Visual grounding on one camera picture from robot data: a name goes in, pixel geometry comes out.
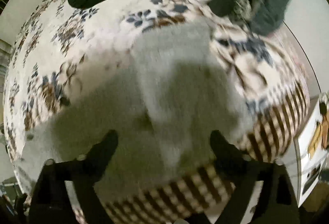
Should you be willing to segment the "grey fleece pant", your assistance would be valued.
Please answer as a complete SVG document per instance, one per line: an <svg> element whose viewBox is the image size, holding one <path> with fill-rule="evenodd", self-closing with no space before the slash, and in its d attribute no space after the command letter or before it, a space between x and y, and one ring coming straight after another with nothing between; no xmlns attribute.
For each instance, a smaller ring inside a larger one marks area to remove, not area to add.
<svg viewBox="0 0 329 224"><path fill-rule="evenodd" d="M34 129L21 168L36 180L45 160L86 153L111 129L119 144L103 178L108 188L146 188L207 164L211 131L236 143L253 127L244 98L210 51L210 37L204 21L142 34L122 68Z"/></svg>

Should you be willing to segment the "brown checkered bedsheet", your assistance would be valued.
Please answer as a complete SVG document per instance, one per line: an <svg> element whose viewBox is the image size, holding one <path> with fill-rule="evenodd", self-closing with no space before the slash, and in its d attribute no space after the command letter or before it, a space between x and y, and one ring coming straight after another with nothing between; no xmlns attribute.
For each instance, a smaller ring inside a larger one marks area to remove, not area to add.
<svg viewBox="0 0 329 224"><path fill-rule="evenodd" d="M272 87L269 94L275 99L272 105L267 105L265 98L245 100L253 127L231 143L252 159L264 162L285 154L309 109L303 78L289 78L288 84ZM207 164L146 188L125 188L122 192L108 188L103 183L105 171L94 191L113 223L165 223L202 213L224 203L234 191L234 184L215 170L216 157L211 152Z"/></svg>

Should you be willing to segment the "floral white bed blanket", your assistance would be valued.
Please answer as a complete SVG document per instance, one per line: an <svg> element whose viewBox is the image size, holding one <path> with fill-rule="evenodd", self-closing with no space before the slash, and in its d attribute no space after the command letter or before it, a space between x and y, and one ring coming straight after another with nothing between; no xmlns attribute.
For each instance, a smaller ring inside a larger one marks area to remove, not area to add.
<svg viewBox="0 0 329 224"><path fill-rule="evenodd" d="M124 66L145 32L204 21L210 51L245 100L275 99L272 87L303 78L280 35L260 36L189 0L106 0L76 9L67 0L44 0L17 35L4 87L8 154L24 192L33 180L20 166L33 131L65 112Z"/></svg>

